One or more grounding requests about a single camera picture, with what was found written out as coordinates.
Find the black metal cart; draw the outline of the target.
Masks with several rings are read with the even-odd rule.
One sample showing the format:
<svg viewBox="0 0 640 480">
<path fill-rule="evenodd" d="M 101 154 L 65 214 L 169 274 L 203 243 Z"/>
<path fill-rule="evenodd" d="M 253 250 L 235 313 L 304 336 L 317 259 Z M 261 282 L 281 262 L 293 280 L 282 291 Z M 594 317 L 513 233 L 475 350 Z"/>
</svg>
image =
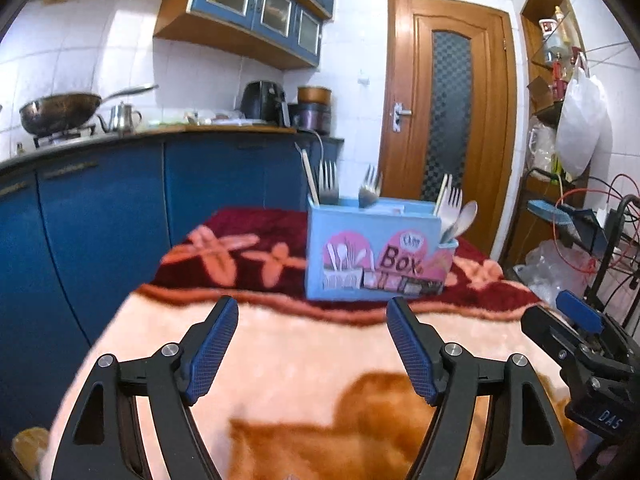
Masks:
<svg viewBox="0 0 640 480">
<path fill-rule="evenodd" d="M 563 192 L 557 200 L 547 197 L 544 192 L 535 191 L 528 186 L 532 177 L 541 177 L 550 184 L 555 184 Z M 604 194 L 610 202 L 616 200 L 615 208 L 605 209 L 603 221 L 588 209 L 579 209 L 570 202 L 575 194 Z M 516 196 L 516 211 L 522 212 L 529 204 L 541 200 L 549 205 L 551 211 L 537 214 L 539 219 L 552 226 L 552 240 L 573 243 L 590 256 L 599 261 L 597 273 L 593 275 L 591 284 L 584 292 L 587 304 L 603 312 L 608 301 L 598 297 L 608 272 L 624 274 L 626 278 L 618 284 L 617 289 L 630 287 L 634 292 L 639 287 L 639 196 L 624 195 L 614 185 L 597 177 L 583 176 L 570 182 L 557 174 L 534 167 L 524 172 L 520 180 L 520 190 Z"/>
</svg>

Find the plush floral blanket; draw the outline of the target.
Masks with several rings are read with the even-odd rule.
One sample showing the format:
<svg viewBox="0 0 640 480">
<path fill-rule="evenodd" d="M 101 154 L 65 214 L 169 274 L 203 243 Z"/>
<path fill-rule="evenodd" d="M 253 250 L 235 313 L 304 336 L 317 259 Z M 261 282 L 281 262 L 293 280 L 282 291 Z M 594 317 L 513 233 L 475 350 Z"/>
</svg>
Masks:
<svg viewBox="0 0 640 480">
<path fill-rule="evenodd" d="M 206 318 L 224 295 L 239 325 L 193 407 L 226 479 L 402 479 L 434 411 L 413 391 L 375 302 L 322 304 L 293 262 L 306 254 L 301 212 L 227 208 L 163 256 L 87 354 L 51 428 L 52 474 L 80 389 L 99 356 L 148 356 Z"/>
</svg>

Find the blue kitchen base cabinet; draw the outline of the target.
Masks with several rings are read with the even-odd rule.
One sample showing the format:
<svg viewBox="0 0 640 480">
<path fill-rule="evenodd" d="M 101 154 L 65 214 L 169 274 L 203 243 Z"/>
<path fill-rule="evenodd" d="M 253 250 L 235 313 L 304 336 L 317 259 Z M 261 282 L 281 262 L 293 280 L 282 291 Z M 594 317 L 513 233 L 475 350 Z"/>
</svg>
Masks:
<svg viewBox="0 0 640 480">
<path fill-rule="evenodd" d="M 225 206 L 302 210 L 309 133 L 93 136 L 1 165 L 1 435 L 51 425 L 91 345 L 171 246 Z"/>
</svg>

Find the black wok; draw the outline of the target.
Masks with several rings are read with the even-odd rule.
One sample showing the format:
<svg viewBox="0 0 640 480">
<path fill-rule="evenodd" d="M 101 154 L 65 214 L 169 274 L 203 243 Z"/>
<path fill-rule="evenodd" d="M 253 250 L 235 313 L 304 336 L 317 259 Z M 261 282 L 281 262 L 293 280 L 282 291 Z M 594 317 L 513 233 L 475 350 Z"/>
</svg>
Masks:
<svg viewBox="0 0 640 480">
<path fill-rule="evenodd" d="M 22 127 L 37 138 L 73 130 L 85 125 L 104 102 L 122 96 L 137 96 L 157 88 L 158 84 L 152 84 L 149 87 L 131 87 L 109 96 L 86 92 L 68 92 L 45 96 L 21 107 Z"/>
</svg>

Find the blue wall cabinet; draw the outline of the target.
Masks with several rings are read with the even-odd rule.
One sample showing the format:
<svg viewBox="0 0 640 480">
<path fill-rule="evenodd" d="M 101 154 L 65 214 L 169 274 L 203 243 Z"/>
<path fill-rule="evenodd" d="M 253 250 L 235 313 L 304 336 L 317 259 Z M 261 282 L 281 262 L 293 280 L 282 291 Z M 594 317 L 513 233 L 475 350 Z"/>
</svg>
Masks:
<svg viewBox="0 0 640 480">
<path fill-rule="evenodd" d="M 163 0 L 154 36 L 252 58 L 278 70 L 319 64 L 334 0 Z"/>
</svg>

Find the white hanging plastic bag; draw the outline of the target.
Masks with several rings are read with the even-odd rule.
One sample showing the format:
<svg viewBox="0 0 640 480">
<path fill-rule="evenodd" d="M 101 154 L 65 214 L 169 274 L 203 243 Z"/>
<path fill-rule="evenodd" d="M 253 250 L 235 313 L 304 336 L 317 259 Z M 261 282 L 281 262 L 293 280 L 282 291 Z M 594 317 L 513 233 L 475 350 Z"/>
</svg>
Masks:
<svg viewBox="0 0 640 480">
<path fill-rule="evenodd" d="M 601 136 L 611 128 L 608 98 L 596 76 L 577 66 L 567 86 L 556 129 L 555 154 L 563 170 L 572 178 L 580 177 L 596 150 Z"/>
</svg>

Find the white plastic fork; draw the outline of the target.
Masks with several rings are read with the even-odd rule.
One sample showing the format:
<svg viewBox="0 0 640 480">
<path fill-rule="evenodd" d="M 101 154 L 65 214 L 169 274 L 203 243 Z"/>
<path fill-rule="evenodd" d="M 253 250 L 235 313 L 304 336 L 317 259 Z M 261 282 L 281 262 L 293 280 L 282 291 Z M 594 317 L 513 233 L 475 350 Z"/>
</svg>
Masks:
<svg viewBox="0 0 640 480">
<path fill-rule="evenodd" d="M 440 218 L 440 235 L 456 222 L 462 208 L 462 189 L 448 185 L 440 202 L 438 215 Z"/>
</svg>

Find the wooden chopstick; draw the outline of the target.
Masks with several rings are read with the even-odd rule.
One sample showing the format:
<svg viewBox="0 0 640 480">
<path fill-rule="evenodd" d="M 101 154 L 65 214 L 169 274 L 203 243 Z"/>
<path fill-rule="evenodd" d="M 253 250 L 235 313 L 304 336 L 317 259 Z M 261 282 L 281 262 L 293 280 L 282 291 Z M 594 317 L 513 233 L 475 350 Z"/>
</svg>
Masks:
<svg viewBox="0 0 640 480">
<path fill-rule="evenodd" d="M 312 203 L 316 206 L 319 206 L 320 200 L 318 196 L 317 185 L 316 185 L 316 182 L 314 182 L 314 173 L 312 172 L 312 169 L 311 169 L 308 153 L 303 148 L 300 150 L 300 159 L 302 160 L 303 170 L 307 179 L 308 190 L 310 193 Z"/>
</svg>

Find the wooden shelf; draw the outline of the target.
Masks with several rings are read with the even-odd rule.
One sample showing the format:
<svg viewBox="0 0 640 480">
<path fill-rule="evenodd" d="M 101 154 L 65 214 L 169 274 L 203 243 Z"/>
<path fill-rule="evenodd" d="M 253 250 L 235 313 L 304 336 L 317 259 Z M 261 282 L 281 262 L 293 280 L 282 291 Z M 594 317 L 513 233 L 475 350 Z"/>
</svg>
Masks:
<svg viewBox="0 0 640 480">
<path fill-rule="evenodd" d="M 530 114 L 556 127 L 576 56 L 584 50 L 582 35 L 570 0 L 525 0 L 521 19 Z"/>
</svg>

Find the black air fryer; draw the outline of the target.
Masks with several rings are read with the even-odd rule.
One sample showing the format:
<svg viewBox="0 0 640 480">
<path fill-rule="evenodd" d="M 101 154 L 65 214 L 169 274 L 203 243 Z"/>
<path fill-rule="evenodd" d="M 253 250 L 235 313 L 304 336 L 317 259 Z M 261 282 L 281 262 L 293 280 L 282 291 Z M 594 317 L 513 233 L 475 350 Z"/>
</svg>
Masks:
<svg viewBox="0 0 640 480">
<path fill-rule="evenodd" d="M 246 119 L 272 122 L 279 127 L 290 125 L 284 90 L 274 81 L 249 82 L 242 93 L 240 112 Z"/>
</svg>

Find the steel kettle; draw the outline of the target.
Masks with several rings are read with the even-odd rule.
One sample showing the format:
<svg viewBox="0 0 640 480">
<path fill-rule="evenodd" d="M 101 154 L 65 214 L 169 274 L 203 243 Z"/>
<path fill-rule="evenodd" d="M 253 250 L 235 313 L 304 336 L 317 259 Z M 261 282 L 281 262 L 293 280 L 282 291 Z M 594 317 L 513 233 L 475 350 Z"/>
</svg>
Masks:
<svg viewBox="0 0 640 480">
<path fill-rule="evenodd" d="M 104 119 L 100 114 L 97 114 L 96 118 L 99 119 L 105 133 L 116 133 L 119 136 L 134 134 L 137 126 L 142 123 L 142 114 L 131 104 L 124 102 L 111 108 L 109 118 Z"/>
</svg>

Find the beige plastic spoon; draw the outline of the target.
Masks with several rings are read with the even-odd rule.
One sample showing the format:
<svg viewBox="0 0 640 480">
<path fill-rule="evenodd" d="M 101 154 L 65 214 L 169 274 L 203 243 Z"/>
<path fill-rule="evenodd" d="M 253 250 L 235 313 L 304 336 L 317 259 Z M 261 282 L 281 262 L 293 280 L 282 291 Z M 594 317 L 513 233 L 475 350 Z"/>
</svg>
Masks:
<svg viewBox="0 0 640 480">
<path fill-rule="evenodd" d="M 477 201 L 471 200 L 465 204 L 458 215 L 457 220 L 442 234 L 440 242 L 447 244 L 462 235 L 470 226 L 472 226 L 477 215 Z"/>
</svg>

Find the steel fork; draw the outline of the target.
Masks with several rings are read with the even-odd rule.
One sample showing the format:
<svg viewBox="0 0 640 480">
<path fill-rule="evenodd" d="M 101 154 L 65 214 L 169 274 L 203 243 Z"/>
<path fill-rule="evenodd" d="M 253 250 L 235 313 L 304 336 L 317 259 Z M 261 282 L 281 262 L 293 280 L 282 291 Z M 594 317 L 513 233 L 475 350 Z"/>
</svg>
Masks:
<svg viewBox="0 0 640 480">
<path fill-rule="evenodd" d="M 364 175 L 358 191 L 358 207 L 372 207 L 380 198 L 382 190 L 382 174 L 377 166 L 370 165 Z"/>
<path fill-rule="evenodd" d="M 337 166 L 333 160 L 322 160 L 318 172 L 318 194 L 322 205 L 337 205 L 340 201 Z"/>
</svg>

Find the blue chopstick box holder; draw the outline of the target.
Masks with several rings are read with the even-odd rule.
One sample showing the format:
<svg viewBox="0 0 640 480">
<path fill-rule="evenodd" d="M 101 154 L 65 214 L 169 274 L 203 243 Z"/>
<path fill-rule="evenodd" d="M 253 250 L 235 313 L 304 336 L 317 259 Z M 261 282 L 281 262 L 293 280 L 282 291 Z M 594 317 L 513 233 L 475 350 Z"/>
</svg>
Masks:
<svg viewBox="0 0 640 480">
<path fill-rule="evenodd" d="M 383 301 L 438 295 L 459 242 L 440 241 L 435 205 L 381 198 L 369 208 L 342 198 L 308 206 L 305 292 L 309 300 Z"/>
</svg>

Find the wooden door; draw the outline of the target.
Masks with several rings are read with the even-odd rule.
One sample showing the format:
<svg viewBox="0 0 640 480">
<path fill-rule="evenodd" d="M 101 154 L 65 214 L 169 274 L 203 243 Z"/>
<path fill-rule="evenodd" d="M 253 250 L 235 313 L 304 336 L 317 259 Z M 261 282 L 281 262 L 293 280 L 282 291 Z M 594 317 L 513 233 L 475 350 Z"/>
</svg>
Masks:
<svg viewBox="0 0 640 480">
<path fill-rule="evenodd" d="M 459 0 L 388 0 L 383 196 L 432 202 L 451 176 L 463 200 L 478 205 L 464 239 L 489 255 L 506 203 L 515 127 L 509 15 Z"/>
</svg>

